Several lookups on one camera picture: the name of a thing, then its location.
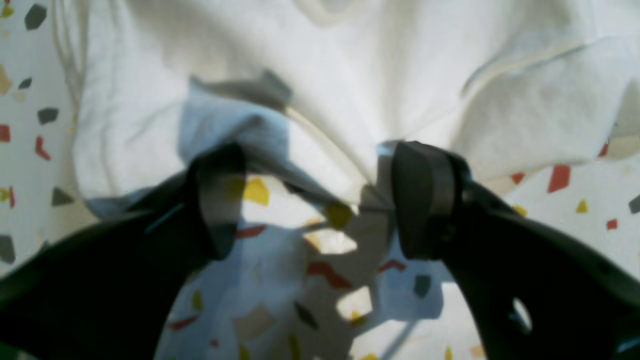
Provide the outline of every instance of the gray confetti shape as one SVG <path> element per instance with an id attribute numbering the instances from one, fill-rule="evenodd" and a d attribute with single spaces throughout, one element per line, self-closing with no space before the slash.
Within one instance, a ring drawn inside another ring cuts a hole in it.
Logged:
<path id="1" fill-rule="evenodd" d="M 51 196 L 51 206 L 60 206 L 73 203 L 74 198 L 69 194 L 60 190 L 59 188 L 53 188 L 53 194 Z"/>
<path id="2" fill-rule="evenodd" d="M 629 202 L 629 209 L 631 209 L 631 214 L 640 213 L 640 195 Z"/>
<path id="3" fill-rule="evenodd" d="M 44 108 L 38 111 L 38 120 L 40 125 L 44 125 L 48 122 L 54 122 L 58 118 L 58 109 L 56 108 Z"/>
<path id="4" fill-rule="evenodd" d="M 15 261 L 13 240 L 9 235 L 0 235 L 0 260 L 8 264 L 13 264 Z"/>
<path id="5" fill-rule="evenodd" d="M 18 85 L 18 90 L 28 89 L 29 87 L 31 87 L 31 78 L 22 80 L 20 85 Z"/>
<path id="6" fill-rule="evenodd" d="M 27 30 L 35 30 L 42 25 L 42 22 L 46 18 L 47 8 L 40 4 L 34 4 L 24 17 L 24 25 L 27 27 Z"/>
<path id="7" fill-rule="evenodd" d="M 415 285 L 413 286 L 413 292 L 420 298 L 424 299 L 431 288 L 431 276 L 428 275 L 416 275 Z"/>
<path id="8" fill-rule="evenodd" d="M 300 320 L 303 323 L 309 325 L 309 327 L 318 330 L 318 323 L 316 322 L 316 318 L 314 318 L 314 315 L 297 302 L 294 302 L 293 305 L 296 307 L 296 312 L 298 313 L 298 317 L 300 318 Z"/>

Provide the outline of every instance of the white fabric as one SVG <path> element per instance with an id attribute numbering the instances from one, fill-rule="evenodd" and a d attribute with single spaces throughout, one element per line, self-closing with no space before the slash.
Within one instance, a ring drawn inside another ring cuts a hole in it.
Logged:
<path id="1" fill-rule="evenodd" d="M 59 0 L 80 191 L 130 195 L 231 140 L 256 167 L 349 203 L 378 184 L 366 202 L 384 208 L 389 140 L 458 151 L 479 179 L 587 160 L 623 98 L 639 100 L 638 12 L 629 0 Z"/>

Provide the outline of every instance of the white cloth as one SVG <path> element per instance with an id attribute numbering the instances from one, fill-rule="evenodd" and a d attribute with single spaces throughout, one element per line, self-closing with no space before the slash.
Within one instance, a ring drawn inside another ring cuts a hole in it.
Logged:
<path id="1" fill-rule="evenodd" d="M 367 201 L 384 208 L 389 140 L 458 151 L 479 179 L 590 159 L 625 94 L 638 101 L 639 12 L 629 0 L 59 0 L 80 191 L 129 195 L 230 140 L 349 203 L 378 184 Z M 195 95 L 191 76 L 212 91 Z"/>

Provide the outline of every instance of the black plastic piece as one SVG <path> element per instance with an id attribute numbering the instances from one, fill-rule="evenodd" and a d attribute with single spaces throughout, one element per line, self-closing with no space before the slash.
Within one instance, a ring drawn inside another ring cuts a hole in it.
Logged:
<path id="1" fill-rule="evenodd" d="M 450 152 L 400 143 L 392 181 L 405 256 L 445 263 L 489 359 L 640 359 L 640 284 L 616 265 L 517 215 Z"/>
<path id="2" fill-rule="evenodd" d="M 0 282 L 0 341 L 41 360 L 152 359 L 186 277 L 231 251 L 242 193 L 224 186 L 244 182 L 240 148 L 216 149 L 44 250 Z"/>

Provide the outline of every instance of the red confetti shape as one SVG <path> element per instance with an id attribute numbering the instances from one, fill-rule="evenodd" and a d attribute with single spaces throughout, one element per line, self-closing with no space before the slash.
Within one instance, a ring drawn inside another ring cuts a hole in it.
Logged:
<path id="1" fill-rule="evenodd" d="M 182 330 L 185 327 L 187 327 L 189 324 L 191 324 L 192 322 L 196 321 L 197 319 L 198 319 L 197 316 L 192 316 L 191 318 L 187 318 L 187 319 L 184 319 L 184 320 L 179 320 L 179 321 L 176 321 L 176 322 L 170 322 L 167 325 L 173 330 Z"/>
<path id="2" fill-rule="evenodd" d="M 563 164 L 556 164 L 554 166 L 554 172 L 551 174 L 551 181 L 549 181 L 548 192 L 556 192 L 569 186 L 569 180 L 571 178 L 571 167 Z"/>
<path id="3" fill-rule="evenodd" d="M 11 129 L 9 125 L 0 125 L 0 142 L 11 142 Z"/>
<path id="4" fill-rule="evenodd" d="M 511 176 L 511 180 L 513 180 L 516 185 L 519 185 L 522 179 L 524 179 L 523 172 L 517 172 Z"/>
<path id="5" fill-rule="evenodd" d="M 51 160 L 51 155 L 49 155 L 43 148 L 42 144 L 44 144 L 44 139 L 42 136 L 38 136 L 36 139 L 36 154 L 40 155 L 44 160 Z"/>
<path id="6" fill-rule="evenodd" d="M 399 272 L 403 272 L 406 268 L 406 265 L 396 259 L 391 259 L 387 261 L 384 265 L 379 267 L 377 273 L 378 274 L 383 273 L 391 268 L 396 268 L 398 269 Z"/>
<path id="7" fill-rule="evenodd" d="M 347 279 L 337 274 L 333 267 L 324 261 L 310 263 L 307 267 L 307 275 L 323 275 L 334 289 L 350 289 L 352 287 Z"/>
<path id="8" fill-rule="evenodd" d="M 607 221 L 607 230 L 615 230 L 618 228 L 618 219 Z"/>
<path id="9" fill-rule="evenodd" d="M 13 196 L 13 186 L 9 186 L 9 206 L 13 209 L 15 206 L 15 197 Z"/>
<path id="10" fill-rule="evenodd" d="M 604 146 L 602 147 L 602 150 L 600 150 L 600 154 L 598 155 L 599 158 L 604 158 L 605 156 L 607 156 L 607 152 L 609 151 L 609 144 L 606 143 L 604 144 Z"/>
<path id="11" fill-rule="evenodd" d="M 258 225 L 247 227 L 245 229 L 240 229 L 236 232 L 236 240 L 253 238 L 254 236 L 258 236 L 262 234 L 262 232 L 267 228 L 267 225 Z"/>

